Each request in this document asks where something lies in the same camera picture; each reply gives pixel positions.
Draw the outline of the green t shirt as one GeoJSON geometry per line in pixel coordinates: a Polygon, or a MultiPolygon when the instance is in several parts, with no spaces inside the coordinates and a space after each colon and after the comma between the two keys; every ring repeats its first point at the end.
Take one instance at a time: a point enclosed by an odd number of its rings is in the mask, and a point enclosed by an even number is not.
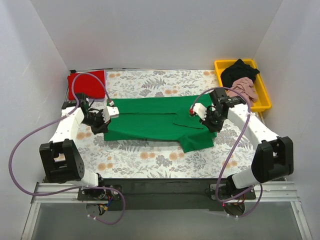
{"type": "Polygon", "coordinates": [[[116,99],[119,117],[111,120],[104,140],[178,142],[185,153],[212,148],[217,133],[190,116],[194,101],[206,107],[212,103],[208,95],[116,99]]]}

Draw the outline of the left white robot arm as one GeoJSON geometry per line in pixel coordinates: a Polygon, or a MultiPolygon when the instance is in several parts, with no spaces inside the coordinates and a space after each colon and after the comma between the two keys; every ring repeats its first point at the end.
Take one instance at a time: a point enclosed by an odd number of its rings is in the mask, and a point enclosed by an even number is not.
{"type": "Polygon", "coordinates": [[[95,135],[107,133],[111,119],[119,116],[119,110],[114,102],[103,109],[93,109],[86,94],[75,96],[74,100],[63,103],[62,120],[49,142],[40,145],[39,153],[49,183],[90,187],[89,194],[101,200],[106,196],[106,187],[99,183],[97,173],[86,170],[76,138],[81,125],[89,126],[95,135]]]}

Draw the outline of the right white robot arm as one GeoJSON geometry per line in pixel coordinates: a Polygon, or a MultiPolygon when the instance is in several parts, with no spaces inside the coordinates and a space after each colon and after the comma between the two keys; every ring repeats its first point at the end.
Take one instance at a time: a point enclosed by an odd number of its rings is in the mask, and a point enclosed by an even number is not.
{"type": "Polygon", "coordinates": [[[211,105],[204,106],[197,100],[191,105],[190,114],[210,132],[220,132],[224,121],[229,120],[252,144],[255,154],[251,166],[227,177],[224,191],[237,199],[250,187],[291,175],[294,172],[294,144],[288,137],[281,137],[267,128],[252,112],[250,102],[237,93],[227,95],[227,88],[213,87],[206,90],[211,105]]]}

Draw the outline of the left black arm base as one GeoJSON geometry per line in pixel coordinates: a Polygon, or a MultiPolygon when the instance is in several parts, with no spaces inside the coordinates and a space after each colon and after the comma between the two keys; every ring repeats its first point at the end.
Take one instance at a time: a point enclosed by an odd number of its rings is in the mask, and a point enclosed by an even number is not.
{"type": "Polygon", "coordinates": [[[103,184],[94,188],[80,189],[77,200],[87,202],[90,207],[96,207],[97,211],[89,214],[90,217],[102,217],[109,211],[121,211],[122,218],[126,209],[126,200],[122,193],[123,187],[119,184],[103,184]]]}

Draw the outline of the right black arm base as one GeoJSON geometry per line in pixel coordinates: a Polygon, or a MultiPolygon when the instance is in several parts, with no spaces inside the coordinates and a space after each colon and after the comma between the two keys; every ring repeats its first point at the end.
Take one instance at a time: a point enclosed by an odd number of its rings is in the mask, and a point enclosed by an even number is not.
{"type": "Polygon", "coordinates": [[[246,206],[245,200],[255,200],[256,193],[254,189],[245,192],[244,194],[234,198],[231,202],[226,202],[227,199],[232,198],[243,191],[249,189],[249,187],[244,187],[238,189],[232,183],[232,177],[228,176],[225,183],[222,183],[218,188],[218,197],[219,199],[223,200],[222,208],[223,210],[231,215],[231,216],[242,216],[245,214],[246,206]]]}

